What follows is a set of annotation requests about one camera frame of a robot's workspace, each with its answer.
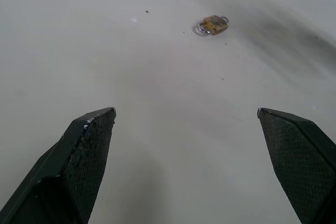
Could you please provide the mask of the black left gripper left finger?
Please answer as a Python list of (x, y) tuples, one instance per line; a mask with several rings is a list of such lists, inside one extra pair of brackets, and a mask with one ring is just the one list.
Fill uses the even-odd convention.
[(88, 223), (104, 176), (115, 108), (74, 119), (1, 210), (1, 223)]

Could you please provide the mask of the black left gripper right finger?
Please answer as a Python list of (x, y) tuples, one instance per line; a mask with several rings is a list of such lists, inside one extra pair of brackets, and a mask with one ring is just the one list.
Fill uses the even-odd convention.
[(257, 112), (275, 174), (301, 223), (335, 223), (335, 143), (312, 121)]

